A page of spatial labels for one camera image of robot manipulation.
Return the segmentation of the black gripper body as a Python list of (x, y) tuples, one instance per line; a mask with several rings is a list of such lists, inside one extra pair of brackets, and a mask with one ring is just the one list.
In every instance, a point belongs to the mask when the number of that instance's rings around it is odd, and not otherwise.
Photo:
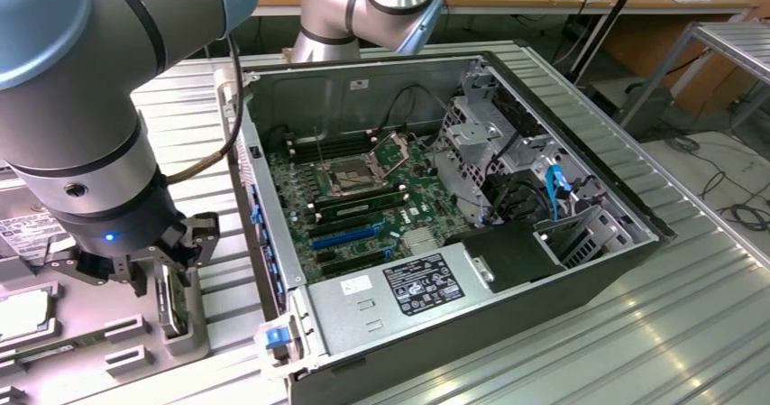
[(74, 243), (56, 251), (78, 247), (82, 252), (102, 257), (128, 256), (133, 262), (153, 261), (149, 246), (171, 226), (177, 213), (169, 200), (129, 202), (88, 215), (58, 212), (56, 219)]

